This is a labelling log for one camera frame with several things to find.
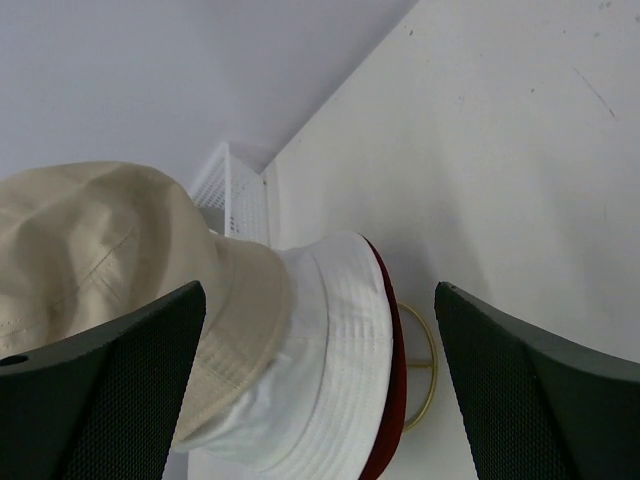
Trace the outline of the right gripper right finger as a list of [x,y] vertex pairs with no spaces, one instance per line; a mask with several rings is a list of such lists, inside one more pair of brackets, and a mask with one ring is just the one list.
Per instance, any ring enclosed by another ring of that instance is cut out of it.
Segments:
[[637,363],[446,282],[435,313],[479,478],[638,478]]

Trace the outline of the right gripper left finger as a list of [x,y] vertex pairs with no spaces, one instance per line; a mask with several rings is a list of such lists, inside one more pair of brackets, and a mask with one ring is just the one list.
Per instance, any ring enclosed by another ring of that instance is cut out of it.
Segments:
[[4,479],[159,479],[205,317],[201,284],[1,358]]

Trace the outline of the dark red bucket hat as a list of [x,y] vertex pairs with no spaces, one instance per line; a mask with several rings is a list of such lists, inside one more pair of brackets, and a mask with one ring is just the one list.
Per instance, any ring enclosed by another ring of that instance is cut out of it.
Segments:
[[382,272],[384,288],[391,313],[393,350],[384,411],[369,458],[359,477],[360,480],[378,479],[393,459],[404,429],[408,390],[405,343],[399,305],[389,272],[381,255],[370,241],[368,241],[368,244]]

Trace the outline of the beige bucket hat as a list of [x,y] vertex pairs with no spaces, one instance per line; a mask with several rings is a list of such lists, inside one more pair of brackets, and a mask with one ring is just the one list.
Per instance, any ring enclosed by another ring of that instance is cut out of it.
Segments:
[[142,165],[88,162],[1,183],[1,351],[17,355],[197,281],[206,316],[173,437],[177,448],[259,378],[289,325],[271,249],[209,230],[183,187]]

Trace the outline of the white bucket hat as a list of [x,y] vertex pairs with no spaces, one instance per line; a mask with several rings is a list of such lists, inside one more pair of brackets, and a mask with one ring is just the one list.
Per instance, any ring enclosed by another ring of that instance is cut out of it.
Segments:
[[373,248],[337,233],[282,251],[293,281],[284,342],[260,380],[179,442],[257,479],[357,479],[387,401],[390,302]]

